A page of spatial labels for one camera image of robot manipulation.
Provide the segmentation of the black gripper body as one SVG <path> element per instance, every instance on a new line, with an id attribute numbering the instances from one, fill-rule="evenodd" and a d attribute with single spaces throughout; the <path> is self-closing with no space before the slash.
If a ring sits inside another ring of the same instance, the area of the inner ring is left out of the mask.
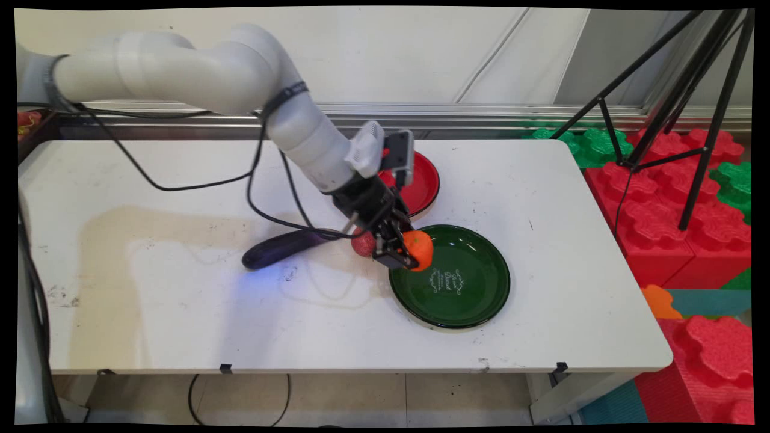
<path id="1" fill-rule="evenodd" d="M 392 221 L 393 210 L 408 216 L 401 190 L 388 186 L 377 175 L 365 179 L 356 174 L 344 186 L 331 192 L 331 198 L 345 217 L 357 216 L 354 221 L 356 227 L 372 234 L 381 222 Z"/>

